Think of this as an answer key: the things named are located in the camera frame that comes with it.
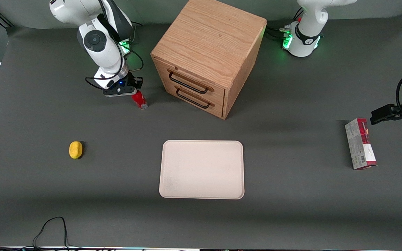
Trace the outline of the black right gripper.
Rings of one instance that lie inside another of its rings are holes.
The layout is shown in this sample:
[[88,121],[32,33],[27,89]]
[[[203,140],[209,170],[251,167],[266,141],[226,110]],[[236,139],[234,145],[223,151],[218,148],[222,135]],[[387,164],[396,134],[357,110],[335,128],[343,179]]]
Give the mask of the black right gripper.
[[128,86],[128,93],[136,93],[137,90],[142,88],[143,78],[134,77],[133,74],[127,74],[125,77],[119,79],[118,86]]

